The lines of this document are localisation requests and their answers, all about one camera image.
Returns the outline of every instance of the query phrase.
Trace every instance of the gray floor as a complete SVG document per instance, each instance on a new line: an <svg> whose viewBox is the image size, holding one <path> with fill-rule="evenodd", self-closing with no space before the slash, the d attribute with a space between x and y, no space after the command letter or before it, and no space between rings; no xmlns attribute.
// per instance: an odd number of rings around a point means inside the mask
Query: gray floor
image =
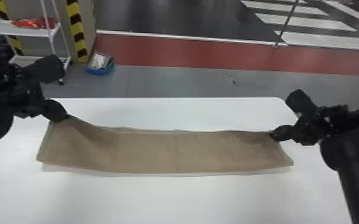
<svg viewBox="0 0 359 224"><path fill-rule="evenodd" d="M109 76L95 76L76 64L64 86L44 85L49 98L285 98L295 89L303 89L318 105L359 108L359 76L148 66L116 66Z"/></svg>

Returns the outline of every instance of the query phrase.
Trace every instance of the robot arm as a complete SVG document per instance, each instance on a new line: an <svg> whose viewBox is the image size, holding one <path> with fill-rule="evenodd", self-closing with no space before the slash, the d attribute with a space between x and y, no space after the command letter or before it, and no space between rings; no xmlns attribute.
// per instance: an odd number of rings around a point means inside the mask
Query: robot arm
<svg viewBox="0 0 359 224"><path fill-rule="evenodd" d="M299 119L293 126L273 130L271 137L302 145L319 142L324 162L339 174L352 221L359 224L359 110L350 112L345 105L317 107L301 90L292 92L286 104Z"/></svg>
<svg viewBox="0 0 359 224"><path fill-rule="evenodd" d="M10 129L13 117L36 117L60 122L69 117L57 101L45 99L40 83L50 83L65 75L63 63L55 55L27 67L0 60L0 138Z"/></svg>

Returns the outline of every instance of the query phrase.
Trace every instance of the yellow and black striped pillar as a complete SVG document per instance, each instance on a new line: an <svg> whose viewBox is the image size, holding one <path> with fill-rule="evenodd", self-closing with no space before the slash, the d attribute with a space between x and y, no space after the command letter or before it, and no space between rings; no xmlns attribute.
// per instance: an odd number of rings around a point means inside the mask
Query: yellow and black striped pillar
<svg viewBox="0 0 359 224"><path fill-rule="evenodd" d="M4 0L0 0L0 18L3 20L9 20L7 6L5 5ZM18 55L24 55L22 44L16 36L8 36L7 41L10 44L10 46L17 51Z"/></svg>
<svg viewBox="0 0 359 224"><path fill-rule="evenodd" d="M85 35L83 33L83 24L78 0L67 0L67 13L78 62L85 63L88 61L88 51L86 50Z"/></svg>

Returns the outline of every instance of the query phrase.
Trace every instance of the red floor stripe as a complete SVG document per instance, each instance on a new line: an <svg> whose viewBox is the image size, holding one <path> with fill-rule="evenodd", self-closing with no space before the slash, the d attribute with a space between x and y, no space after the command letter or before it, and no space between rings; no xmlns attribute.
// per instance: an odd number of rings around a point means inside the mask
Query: red floor stripe
<svg viewBox="0 0 359 224"><path fill-rule="evenodd" d="M116 64L195 67L359 76L359 51L280 47L245 43L97 35L95 50L114 55Z"/></svg>

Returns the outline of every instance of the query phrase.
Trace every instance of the beige cloth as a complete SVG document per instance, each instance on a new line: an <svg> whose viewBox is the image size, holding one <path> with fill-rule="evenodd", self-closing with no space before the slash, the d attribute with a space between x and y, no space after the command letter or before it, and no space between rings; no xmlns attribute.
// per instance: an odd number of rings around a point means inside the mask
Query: beige cloth
<svg viewBox="0 0 359 224"><path fill-rule="evenodd" d="M121 173L242 172L293 164L263 132L110 128L74 117L50 123L37 159Z"/></svg>

